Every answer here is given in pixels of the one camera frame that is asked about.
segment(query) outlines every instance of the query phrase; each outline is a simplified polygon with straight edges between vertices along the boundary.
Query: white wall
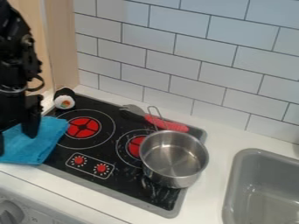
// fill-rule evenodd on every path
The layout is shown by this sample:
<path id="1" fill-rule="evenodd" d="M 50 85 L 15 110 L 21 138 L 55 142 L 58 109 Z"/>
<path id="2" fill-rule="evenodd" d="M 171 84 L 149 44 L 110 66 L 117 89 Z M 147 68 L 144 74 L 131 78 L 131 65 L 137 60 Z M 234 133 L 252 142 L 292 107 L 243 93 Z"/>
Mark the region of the white wall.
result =
<path id="1" fill-rule="evenodd" d="M 74 0 L 80 82 L 299 144 L 299 1 Z"/>

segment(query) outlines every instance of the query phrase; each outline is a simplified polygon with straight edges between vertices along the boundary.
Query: blue cloth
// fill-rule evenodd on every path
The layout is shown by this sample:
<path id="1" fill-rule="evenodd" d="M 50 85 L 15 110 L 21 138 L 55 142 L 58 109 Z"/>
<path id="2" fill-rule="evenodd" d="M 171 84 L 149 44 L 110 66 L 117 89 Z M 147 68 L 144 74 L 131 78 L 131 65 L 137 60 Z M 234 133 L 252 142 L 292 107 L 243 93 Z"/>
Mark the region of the blue cloth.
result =
<path id="1" fill-rule="evenodd" d="M 39 125 L 38 135 L 31 139 L 22 133 L 21 124 L 7 129 L 4 133 L 4 154 L 0 163 L 40 165 L 66 133 L 68 122 L 55 117 L 44 116 Z"/>

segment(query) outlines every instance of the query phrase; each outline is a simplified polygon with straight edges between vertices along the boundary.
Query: stainless steel pot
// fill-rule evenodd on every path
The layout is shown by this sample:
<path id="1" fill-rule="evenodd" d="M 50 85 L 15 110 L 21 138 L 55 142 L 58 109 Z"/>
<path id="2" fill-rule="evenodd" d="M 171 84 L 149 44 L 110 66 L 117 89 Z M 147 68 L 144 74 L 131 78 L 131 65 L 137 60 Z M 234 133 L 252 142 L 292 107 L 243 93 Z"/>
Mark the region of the stainless steel pot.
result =
<path id="1" fill-rule="evenodd" d="M 145 175 L 152 181 L 169 188 L 186 188 L 206 168 L 209 155 L 196 137 L 163 130 L 144 139 L 140 158 Z"/>

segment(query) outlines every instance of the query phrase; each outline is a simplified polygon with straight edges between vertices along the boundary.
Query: black cooktop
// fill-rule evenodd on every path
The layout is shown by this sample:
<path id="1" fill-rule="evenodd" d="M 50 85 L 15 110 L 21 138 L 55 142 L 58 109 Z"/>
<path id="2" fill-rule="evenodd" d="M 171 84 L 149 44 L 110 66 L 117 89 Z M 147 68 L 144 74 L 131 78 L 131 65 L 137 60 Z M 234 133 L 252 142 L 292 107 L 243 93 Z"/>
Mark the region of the black cooktop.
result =
<path id="1" fill-rule="evenodd" d="M 167 218 L 175 217 L 186 190 L 169 189 L 143 176 L 139 146 L 152 124 L 128 119 L 120 107 L 76 95 L 76 108 L 54 108 L 47 115 L 67 119 L 67 133 L 45 161 L 46 169 L 65 179 Z M 189 127 L 205 141 L 205 132 Z"/>

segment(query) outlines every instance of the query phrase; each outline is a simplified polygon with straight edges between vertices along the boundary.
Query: sink basin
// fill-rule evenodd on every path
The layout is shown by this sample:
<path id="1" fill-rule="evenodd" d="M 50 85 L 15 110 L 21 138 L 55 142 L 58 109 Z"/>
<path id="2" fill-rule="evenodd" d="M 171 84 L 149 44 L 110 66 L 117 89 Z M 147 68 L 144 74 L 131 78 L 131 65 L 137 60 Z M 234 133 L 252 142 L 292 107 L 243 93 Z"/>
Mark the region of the sink basin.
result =
<path id="1" fill-rule="evenodd" d="M 239 152 L 226 190 L 224 224 L 299 224 L 299 160 Z"/>

